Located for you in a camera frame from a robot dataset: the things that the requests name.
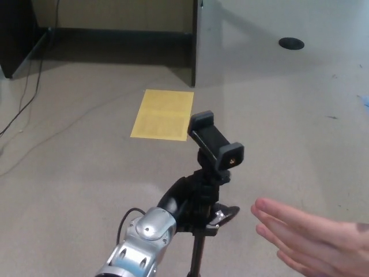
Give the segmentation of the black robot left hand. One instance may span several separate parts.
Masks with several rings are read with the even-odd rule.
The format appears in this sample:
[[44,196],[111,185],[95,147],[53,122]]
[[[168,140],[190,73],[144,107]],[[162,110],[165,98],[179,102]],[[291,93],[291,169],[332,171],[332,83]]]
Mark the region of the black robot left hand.
[[230,172],[210,174],[197,170],[178,179],[164,194],[158,207],[176,220],[177,233],[215,236],[219,227],[232,220],[240,211],[237,206],[219,203],[220,186],[230,181]]

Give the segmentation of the person's bare hand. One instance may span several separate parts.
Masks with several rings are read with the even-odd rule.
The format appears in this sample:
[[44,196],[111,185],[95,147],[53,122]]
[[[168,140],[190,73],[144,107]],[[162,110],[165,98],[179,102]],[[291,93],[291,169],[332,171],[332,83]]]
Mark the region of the person's bare hand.
[[259,198],[256,232],[277,256],[304,276],[368,276],[368,224],[338,222]]

